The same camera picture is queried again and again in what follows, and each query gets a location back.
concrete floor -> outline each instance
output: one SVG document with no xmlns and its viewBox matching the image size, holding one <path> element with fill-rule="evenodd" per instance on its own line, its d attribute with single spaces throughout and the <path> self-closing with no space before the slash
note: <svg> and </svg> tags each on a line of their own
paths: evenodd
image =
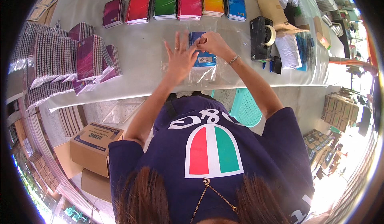
<svg viewBox="0 0 384 224">
<path fill-rule="evenodd" d="M 317 129 L 326 133 L 329 130 L 329 125 L 321 120 L 321 112 L 324 105 L 324 96 L 331 92 L 338 92 L 340 86 L 308 86 L 308 87 L 273 87 L 277 96 L 280 98 L 283 105 L 291 107 L 299 123 L 301 133 L 306 133 L 312 129 Z M 225 108 L 229 111 L 233 104 L 235 97 L 235 89 L 216 90 L 214 98 L 224 104 Z M 179 92 L 177 96 L 190 95 L 191 92 Z M 211 91 L 203 91 L 203 94 L 211 94 Z M 124 103 L 140 103 L 145 100 L 145 97 L 137 97 L 131 99 L 122 100 Z M 102 123 L 105 116 L 113 109 L 117 101 L 105 101 L 98 103 L 91 103 L 83 105 L 84 113 L 87 122 Z M 42 104 L 40 112 L 43 120 L 44 128 L 47 132 L 48 138 L 52 146 L 60 145 L 68 141 L 70 138 L 64 136 L 64 132 L 61 129 L 60 122 L 57 116 L 57 111 L 50 113 L 47 106 Z M 113 113 L 115 120 L 124 120 L 133 110 L 134 106 L 123 106 L 119 110 Z M 262 134 L 265 125 L 265 118 L 251 130 L 259 135 Z M 147 144 L 150 142 L 152 136 L 147 140 Z M 72 178 L 72 181 L 81 189 L 81 175 L 77 175 Z M 94 201 L 96 197 L 84 192 L 84 195 L 89 198 L 90 201 Z M 100 209 L 100 215 L 103 220 L 113 220 L 112 204 L 99 200 L 95 206 Z"/>
</svg>

red notebook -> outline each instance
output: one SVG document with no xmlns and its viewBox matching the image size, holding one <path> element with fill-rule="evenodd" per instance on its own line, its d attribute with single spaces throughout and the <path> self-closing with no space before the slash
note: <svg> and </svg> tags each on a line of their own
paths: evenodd
<svg viewBox="0 0 384 224">
<path fill-rule="evenodd" d="M 201 17 L 201 10 L 201 0 L 179 0 L 179 17 Z"/>
<path fill-rule="evenodd" d="M 125 22 L 145 20 L 148 17 L 150 0 L 129 0 Z"/>
</svg>

white table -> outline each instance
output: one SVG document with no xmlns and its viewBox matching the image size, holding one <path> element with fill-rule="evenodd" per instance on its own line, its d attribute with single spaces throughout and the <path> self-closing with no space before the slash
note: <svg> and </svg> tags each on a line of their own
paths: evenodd
<svg viewBox="0 0 384 224">
<path fill-rule="evenodd" d="M 192 31 L 219 32 L 228 45 L 242 56 L 243 61 L 260 73 L 271 86 L 328 86 L 337 83 L 338 73 L 344 71 L 336 64 L 328 64 L 328 53 L 318 41 L 315 47 L 316 67 L 309 72 L 285 69 L 278 75 L 270 73 L 267 68 L 262 69 L 261 63 L 252 62 L 249 21 L 261 15 L 257 0 L 245 0 L 247 6 L 245 23 L 230 21 L 225 16 L 222 18 L 203 16 L 201 21 L 194 22 L 156 21 L 151 18 L 149 23 L 142 25 L 122 24 L 104 29 L 101 20 L 104 4 L 108 1 L 111 0 L 59 0 L 51 26 L 58 19 L 61 28 L 66 30 L 70 30 L 81 21 L 96 26 L 96 34 L 103 37 L 106 45 L 114 44 L 118 47 L 123 76 L 116 77 L 101 84 L 94 91 L 79 96 L 70 92 L 52 97 L 47 101 L 50 111 L 66 106 L 150 95 L 162 78 L 161 62 L 167 60 L 162 40 L 166 39 L 172 46 L 174 32 L 183 28 Z M 313 23 L 311 34 L 315 36 Z M 182 84 L 176 87 L 174 92 L 242 87 L 245 85 L 237 74 L 220 62 L 217 66 L 216 81 L 192 86 Z"/>
</svg>

necklace chain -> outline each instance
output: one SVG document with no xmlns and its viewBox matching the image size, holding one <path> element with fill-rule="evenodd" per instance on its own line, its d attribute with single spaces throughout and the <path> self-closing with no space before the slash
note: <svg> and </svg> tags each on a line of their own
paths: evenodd
<svg viewBox="0 0 384 224">
<path fill-rule="evenodd" d="M 207 191 L 207 188 L 211 188 L 216 194 L 219 195 L 219 197 L 221 197 L 226 203 L 228 203 L 228 205 L 232 208 L 232 210 L 233 210 L 234 212 L 236 212 L 236 214 L 238 214 L 238 212 L 237 212 L 237 207 L 235 207 L 234 205 L 230 204 L 230 202 L 227 201 L 226 198 L 224 198 L 220 193 L 217 192 L 217 190 L 215 190 L 213 187 L 211 187 L 211 186 L 209 185 L 209 182 L 210 182 L 210 179 L 209 179 L 209 178 L 203 178 L 203 182 L 204 182 L 204 185 L 205 185 L 205 189 L 204 189 L 204 191 L 203 191 L 203 194 L 201 194 L 200 200 L 199 200 L 199 202 L 197 203 L 195 212 L 193 213 L 191 222 L 190 222 L 189 224 L 192 224 L 192 221 L 193 221 L 193 219 L 195 218 L 197 209 L 199 208 L 200 202 L 201 202 L 201 200 L 203 199 L 203 196 L 204 196 L 205 192 Z"/>
</svg>

yellow notebook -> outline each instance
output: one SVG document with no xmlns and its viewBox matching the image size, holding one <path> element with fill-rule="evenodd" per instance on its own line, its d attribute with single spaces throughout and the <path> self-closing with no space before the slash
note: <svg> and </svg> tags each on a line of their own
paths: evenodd
<svg viewBox="0 0 384 224">
<path fill-rule="evenodd" d="M 224 13 L 223 0 L 203 0 L 202 4 L 203 4 L 203 13 L 204 11 Z"/>
</svg>

